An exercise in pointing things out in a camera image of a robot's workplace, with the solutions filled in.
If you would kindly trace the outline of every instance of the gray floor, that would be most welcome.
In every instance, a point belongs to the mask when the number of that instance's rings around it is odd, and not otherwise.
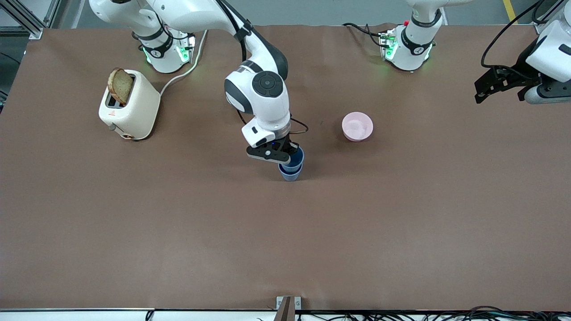
[[[228,0],[255,25],[358,25],[383,22],[402,23],[410,19],[411,10],[402,0]],[[556,0],[547,0],[545,10]],[[516,14],[535,0],[512,0]],[[472,3],[445,9],[451,25],[496,25],[509,22],[502,0],[475,0]],[[529,23],[529,15],[520,23]],[[91,11],[89,0],[62,0],[54,23],[58,28],[113,28]],[[0,51],[17,60],[22,59],[27,37],[0,37]],[[0,57],[0,90],[8,93],[18,65]]]

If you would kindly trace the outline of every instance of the yellow line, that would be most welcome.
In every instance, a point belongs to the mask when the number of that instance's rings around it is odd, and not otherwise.
[[[512,2],[510,0],[504,0],[504,7],[505,12],[508,14],[509,20],[514,20],[516,18],[516,13],[513,11]]]

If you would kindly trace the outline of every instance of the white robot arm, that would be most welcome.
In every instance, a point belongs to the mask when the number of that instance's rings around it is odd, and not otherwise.
[[[531,104],[571,101],[571,2],[518,57],[515,65],[486,66],[475,82],[476,102],[514,87],[520,101]]]
[[[143,9],[147,3],[152,10]],[[90,0],[90,5],[104,21],[132,28],[154,57],[150,62],[158,71],[161,62],[171,69],[180,62],[178,49],[172,48],[173,37],[164,32],[162,22],[179,34],[222,29],[243,42],[252,55],[226,77],[224,91],[230,104],[254,116],[242,128],[250,145],[247,154],[281,164],[290,162],[289,156],[299,146],[289,139],[291,116],[284,82],[287,59],[225,0]]]
[[[381,35],[383,59],[402,70],[416,70],[428,59],[434,36],[443,23],[441,7],[463,5],[473,0],[405,0],[412,7],[407,25]]]

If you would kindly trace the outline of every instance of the white cable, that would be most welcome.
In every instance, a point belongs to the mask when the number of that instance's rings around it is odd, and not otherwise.
[[[190,69],[188,69],[184,74],[175,76],[171,80],[169,80],[167,84],[163,87],[163,90],[160,91],[160,96],[163,95],[165,89],[170,84],[172,84],[173,81],[188,76],[188,74],[191,73],[194,70],[194,68],[196,68],[196,65],[198,65],[198,60],[200,60],[200,56],[202,55],[202,48],[204,48],[204,41],[206,41],[206,34],[208,34],[208,30],[205,30],[204,34],[202,35],[202,39],[200,40],[200,44],[198,45],[198,53],[196,54],[196,59],[194,59],[194,65],[192,65],[192,67],[190,67]]]

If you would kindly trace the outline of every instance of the stacked blue cup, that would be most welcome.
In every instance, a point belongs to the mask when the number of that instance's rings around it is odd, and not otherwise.
[[[290,156],[289,164],[283,165],[279,164],[278,168],[283,178],[288,182],[293,182],[299,177],[299,173],[303,168],[303,159],[305,155],[301,147],[297,148],[297,152]]]

